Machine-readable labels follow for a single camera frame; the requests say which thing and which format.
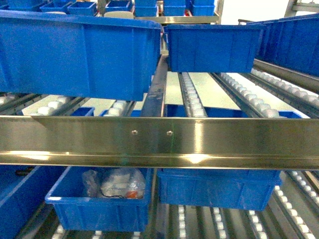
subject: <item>plastic bin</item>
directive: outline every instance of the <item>plastic bin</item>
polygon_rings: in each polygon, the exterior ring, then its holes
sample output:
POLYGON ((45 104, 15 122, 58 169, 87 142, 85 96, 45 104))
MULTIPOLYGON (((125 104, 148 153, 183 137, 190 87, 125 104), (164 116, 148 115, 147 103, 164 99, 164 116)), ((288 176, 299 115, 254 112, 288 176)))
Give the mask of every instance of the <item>plastic bin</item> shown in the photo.
POLYGON ((142 101, 144 69, 158 58, 146 51, 158 51, 160 30, 145 20, 1 11, 0 91, 142 101))
POLYGON ((80 107, 71 116, 94 116, 94 107, 80 107))
POLYGON ((153 7, 157 5, 157 0, 135 0, 135 7, 141 7, 141 6, 150 6, 153 7))
POLYGON ((261 28, 259 25, 169 25, 171 71, 251 72, 261 28))
POLYGON ((6 0, 0 0, 0 9, 7 9, 9 6, 8 6, 8 3, 6 0))
POLYGON ((273 170, 256 170, 255 177, 249 176, 251 170, 245 176, 241 176, 242 170, 204 171, 158 170, 160 202, 262 211, 274 187, 281 183, 278 171, 273 170))
POLYGON ((15 6, 10 6, 9 5, 9 10, 14 10, 14 11, 40 11, 40 7, 43 5, 46 5, 48 2, 42 2, 34 6, 22 6, 22 7, 15 7, 15 6))
POLYGON ((135 16, 156 16, 158 6, 135 6, 135 16))
POLYGON ((22 229, 46 193, 64 171, 64 167, 37 166, 27 176, 16 170, 27 166, 0 166, 0 238, 12 239, 22 229))
POLYGON ((195 6, 214 6, 215 0, 192 0, 195 6))
POLYGON ((70 14, 75 15, 85 15, 85 16, 95 16, 97 13, 96 2, 80 2, 76 1, 71 6, 68 7, 70 14))
POLYGON ((275 64, 319 77, 319 14, 282 18, 275 64))
POLYGON ((164 6, 183 6, 185 0, 164 0, 164 6))
POLYGON ((164 4, 164 15, 165 16, 184 16, 185 5, 181 6, 167 6, 164 4))
POLYGON ((131 11, 132 1, 130 0, 112 0, 105 6, 105 11, 131 11))
POLYGON ((94 169, 99 176, 113 168, 68 167, 45 197, 53 204, 66 230, 142 232, 148 224, 152 169, 141 168, 146 179, 142 199, 83 197, 82 173, 94 169))
POLYGON ((190 11, 193 16, 214 16, 215 6, 195 6, 191 4, 190 11))
POLYGON ((65 13, 68 13, 68 6, 70 6, 72 2, 50 2, 42 7, 40 7, 40 10, 42 12, 48 12, 48 11, 62 11, 65 13))
POLYGON ((43 0, 7 0, 9 7, 12 9, 31 8, 31 7, 40 5, 44 2, 47 3, 47 1, 43 1, 43 0))

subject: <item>white roller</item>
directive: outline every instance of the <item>white roller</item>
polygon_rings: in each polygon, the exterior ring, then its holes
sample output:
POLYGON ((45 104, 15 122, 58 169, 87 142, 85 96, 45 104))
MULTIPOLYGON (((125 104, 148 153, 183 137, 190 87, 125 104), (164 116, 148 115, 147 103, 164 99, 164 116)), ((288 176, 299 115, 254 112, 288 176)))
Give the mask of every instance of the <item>white roller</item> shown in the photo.
POLYGON ((308 93, 306 91, 297 91, 297 92, 295 92, 295 95, 300 97, 300 98, 303 98, 303 97, 306 97, 308 95, 308 93))
POLYGON ((11 99, 9 97, 7 97, 7 96, 1 96, 0 97, 0 105, 3 105, 5 103, 9 102, 10 100, 11 99))
POLYGON ((179 228, 180 229, 185 229, 186 225, 185 225, 185 221, 179 221, 179 228))
POLYGON ((62 105, 63 105, 63 103, 60 101, 51 101, 48 103, 48 106, 54 108, 55 110, 60 108, 62 105))
POLYGON ((62 225, 59 225, 59 226, 57 227, 57 229, 56 229, 56 232, 57 232, 57 233, 60 233, 60 234, 64 233, 63 226, 62 226, 62 225))
POLYGON ((215 214, 215 221, 221 222, 221 215, 220 214, 215 214))
POLYGON ((125 105, 126 105, 126 103, 115 102, 115 103, 113 104, 113 108, 118 108, 118 109, 121 109, 121 110, 123 111, 124 108, 125 108, 125 105))
POLYGON ((257 107, 257 105, 263 104, 263 103, 264 103, 264 100, 263 100, 263 99, 256 98, 256 99, 251 99, 250 102, 251 102, 255 107, 257 107))
POLYGON ((306 186, 304 186, 304 190, 306 192, 308 192, 308 191, 311 191, 312 189, 311 189, 311 187, 309 185, 306 185, 306 186))
POLYGON ((248 94, 252 94, 251 91, 241 91, 240 93, 241 93, 243 96, 246 96, 246 95, 248 95, 248 94))
POLYGON ((54 108, 49 107, 49 106, 43 106, 38 108, 38 113, 42 114, 44 116, 49 116, 54 112, 54 108))
POLYGON ((226 235, 226 231, 225 230, 220 230, 219 231, 219 238, 220 239, 226 239, 227 235, 226 235))
POLYGON ((291 216, 293 216, 293 217, 298 216, 298 213, 297 213, 297 211, 296 211, 295 209, 290 209, 290 210, 289 210, 289 213, 290 213, 291 216))
POLYGON ((287 208, 287 209, 292 209, 293 208, 293 205, 291 204, 291 203, 285 203, 285 207, 287 208))
POLYGON ((223 224, 223 222, 217 222, 217 229, 218 229, 218 230, 224 230, 224 224, 223 224))
POLYGON ((214 214, 219 214, 219 208, 213 208, 214 214))
POLYGON ((261 112, 264 110, 271 109, 269 104, 258 104, 256 108, 259 109, 261 112))
POLYGON ((307 183, 306 183, 306 181, 305 181, 305 180, 301 180, 299 183, 300 183, 300 185, 301 185, 301 186, 305 186, 305 185, 307 185, 307 183))
POLYGON ((294 217, 294 219, 295 219, 296 223, 299 224, 299 225, 304 223, 304 220, 301 217, 297 216, 297 217, 294 217))
POLYGON ((189 99, 189 102, 190 102, 191 104, 199 103, 199 98, 191 98, 191 99, 189 99))
POLYGON ((255 228, 256 228, 256 231, 258 231, 258 232, 262 232, 263 231, 263 225, 261 225, 260 223, 256 223, 255 224, 255 228))
POLYGON ((113 115, 113 116, 120 116, 121 114, 121 109, 119 108, 110 108, 108 111, 109 115, 113 115))
POLYGON ((62 102, 63 104, 68 103, 71 100, 70 97, 66 97, 66 96, 59 96, 57 101, 62 102))
POLYGON ((314 197, 317 196, 317 193, 314 192, 314 191, 309 191, 308 194, 309 194, 309 196, 312 197, 312 198, 314 198, 314 197))
POLYGON ((277 195, 278 195, 279 197, 281 197, 281 196, 283 196, 283 195, 284 195, 284 192, 283 192, 283 191, 281 191, 281 190, 278 190, 278 191, 277 191, 277 195))
POLYGON ((297 87, 291 87, 287 90, 288 92, 295 94, 297 91, 300 91, 299 88, 297 87))
POLYGON ((266 109, 266 110, 263 110, 262 113, 267 118, 278 118, 279 117, 279 112, 278 112, 278 110, 275 110, 275 109, 266 109))
POLYGON ((258 223, 258 222, 259 222, 258 216, 252 215, 252 216, 251 216, 251 221, 252 221, 253 223, 258 223))

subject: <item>metal rail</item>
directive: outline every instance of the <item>metal rail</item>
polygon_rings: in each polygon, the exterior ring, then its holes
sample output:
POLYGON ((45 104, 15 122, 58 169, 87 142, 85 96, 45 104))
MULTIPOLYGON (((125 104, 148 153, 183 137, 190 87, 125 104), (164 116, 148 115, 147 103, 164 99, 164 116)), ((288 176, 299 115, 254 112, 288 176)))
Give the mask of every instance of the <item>metal rail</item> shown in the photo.
POLYGON ((19 111, 23 110, 24 108, 32 105, 33 103, 44 99, 48 95, 38 95, 38 94, 28 94, 22 97, 18 97, 8 103, 0 106, 0 115, 3 116, 10 116, 16 115, 19 111))
POLYGON ((270 82, 263 80, 260 77, 254 76, 253 74, 241 73, 240 75, 249 79, 257 86, 260 86, 264 90, 278 97, 279 99, 291 105, 295 109, 301 111, 302 113, 310 116, 311 118, 319 118, 319 108, 311 105, 308 101, 300 97, 297 97, 294 94, 289 93, 286 90, 277 87, 271 84, 270 82))
POLYGON ((255 59, 254 68, 319 94, 319 78, 255 59))

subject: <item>blue storage bin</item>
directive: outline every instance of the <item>blue storage bin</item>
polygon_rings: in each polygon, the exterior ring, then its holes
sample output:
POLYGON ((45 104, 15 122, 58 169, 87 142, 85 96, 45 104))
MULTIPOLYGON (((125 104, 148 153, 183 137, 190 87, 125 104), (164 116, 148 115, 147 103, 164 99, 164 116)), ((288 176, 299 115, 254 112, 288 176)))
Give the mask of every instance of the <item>blue storage bin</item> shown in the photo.
POLYGON ((6 0, 0 0, 0 9, 7 9, 8 7, 9 6, 6 0))
POLYGON ((173 72, 251 72, 262 26, 169 25, 173 72))
POLYGON ((262 211, 274 187, 281 183, 279 176, 262 180, 240 177, 237 173, 218 176, 196 171, 158 170, 160 202, 262 211))
POLYGON ((152 169, 141 168, 146 187, 142 199, 114 199, 83 197, 82 173, 113 168, 68 167, 45 197, 53 204, 66 230, 142 232, 148 224, 148 210, 152 193, 152 169))
POLYGON ((75 15, 95 16, 98 10, 96 8, 96 2, 76 1, 68 7, 68 11, 70 14, 75 15))
POLYGON ((64 171, 64 167, 37 166, 27 176, 16 176, 16 170, 27 166, 0 166, 0 238, 14 238, 46 193, 64 171))
POLYGON ((135 6, 135 16, 156 16, 158 6, 135 6))
POLYGON ((68 13, 68 6, 70 6, 72 2, 50 2, 42 7, 40 7, 40 10, 42 12, 48 12, 48 11, 62 11, 65 13, 68 13))
POLYGON ((181 6, 167 6, 164 4, 164 15, 165 16, 184 16, 185 5, 181 6))
POLYGON ((7 0, 10 8, 31 8, 42 4, 43 0, 7 0))
POLYGON ((94 107, 80 107, 71 116, 94 116, 94 107))
POLYGON ((135 7, 155 6, 157 5, 157 2, 157 0, 135 0, 135 7))
POLYGON ((319 77, 319 14, 282 18, 275 64, 319 77))
POLYGON ((21 7, 15 7, 15 6, 9 5, 8 9, 13 11, 40 11, 40 7, 42 7, 43 5, 46 5, 47 3, 48 1, 45 1, 34 6, 21 6, 21 7))
POLYGON ((214 16, 215 6, 195 6, 191 3, 190 11, 193 16, 214 16))
POLYGON ((215 0, 192 0, 195 6, 213 6, 215 5, 215 0))
POLYGON ((145 20, 0 11, 0 90, 142 101, 145 68, 158 58, 146 52, 159 51, 160 30, 145 20))
POLYGON ((183 6, 185 5, 185 0, 164 0, 165 6, 183 6))
POLYGON ((130 0, 112 0, 105 6, 105 11, 131 11, 132 1, 130 0))

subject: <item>transparent plastic bag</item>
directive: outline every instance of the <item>transparent plastic bag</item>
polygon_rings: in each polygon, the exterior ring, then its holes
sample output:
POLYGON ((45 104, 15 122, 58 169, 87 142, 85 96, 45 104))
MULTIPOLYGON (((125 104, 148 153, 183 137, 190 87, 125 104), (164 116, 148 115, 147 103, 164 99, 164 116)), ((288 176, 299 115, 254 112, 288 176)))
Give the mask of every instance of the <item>transparent plastic bag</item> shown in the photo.
POLYGON ((100 196, 100 180, 98 172, 94 170, 88 170, 82 174, 82 180, 84 184, 84 195, 86 197, 99 197, 100 196))
POLYGON ((107 172, 101 183, 104 197, 142 198, 145 191, 145 178, 136 168, 118 168, 107 172))

